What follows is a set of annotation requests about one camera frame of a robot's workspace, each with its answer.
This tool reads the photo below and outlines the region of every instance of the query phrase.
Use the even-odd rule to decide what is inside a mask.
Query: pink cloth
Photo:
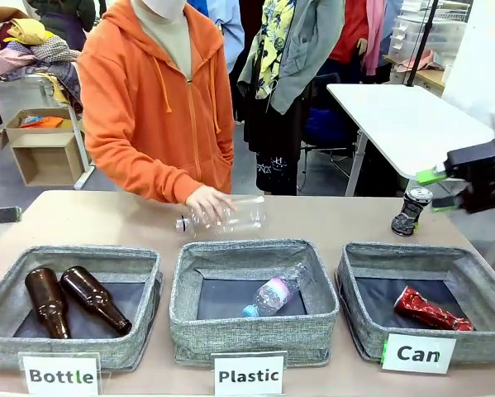
[[[32,64],[36,60],[33,54],[5,48],[0,50],[0,76]]]
[[[379,62],[379,46],[383,34],[383,22],[385,20],[385,0],[367,0],[366,17],[369,22],[369,43],[364,55],[363,63],[368,76],[376,74]]]
[[[408,72],[414,67],[414,61],[416,60],[416,56],[409,60],[404,60],[400,65],[396,66],[397,72]],[[421,54],[420,63],[418,64],[418,70],[426,69],[426,68],[434,68],[437,67],[438,64],[435,64],[435,52],[431,50],[423,51]]]

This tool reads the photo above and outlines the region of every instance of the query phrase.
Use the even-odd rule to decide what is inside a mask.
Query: plastic bottle cap
[[[181,219],[178,219],[175,222],[175,230],[177,232],[186,232],[187,231],[187,219],[184,216],[181,216]]]
[[[244,317],[259,317],[258,310],[252,304],[245,306],[242,313],[244,314]]]

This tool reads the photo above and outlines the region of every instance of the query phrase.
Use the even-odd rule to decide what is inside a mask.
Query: hoodie sleeve
[[[86,51],[79,56],[79,77],[86,147],[97,167],[124,190],[145,199],[185,204],[202,184],[131,145],[135,117],[121,66]]]
[[[216,80],[217,124],[220,128],[217,134],[217,144],[220,147],[223,158],[232,166],[234,160],[235,125],[232,115],[231,85],[229,83],[223,45],[214,56],[217,58],[214,75]]]

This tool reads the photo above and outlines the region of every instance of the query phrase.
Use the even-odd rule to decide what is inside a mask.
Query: bottle neck
[[[115,306],[115,304],[104,301],[102,305],[96,306],[96,311],[103,318],[103,320],[108,323],[112,328],[119,333],[119,335],[124,336],[130,333],[131,323],[124,314]]]
[[[67,324],[67,318],[62,311],[54,311],[44,318],[45,327],[50,337],[54,339],[70,339],[71,332]]]

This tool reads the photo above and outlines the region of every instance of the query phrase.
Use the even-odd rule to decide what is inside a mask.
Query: hand
[[[211,223],[216,223],[218,220],[224,220],[223,209],[234,209],[234,204],[229,196],[205,185],[194,190],[194,192],[188,196],[187,205],[193,209],[201,219],[207,219]]]
[[[357,50],[359,55],[362,55],[366,52],[367,47],[369,46],[369,42],[365,39],[359,39],[357,42]]]

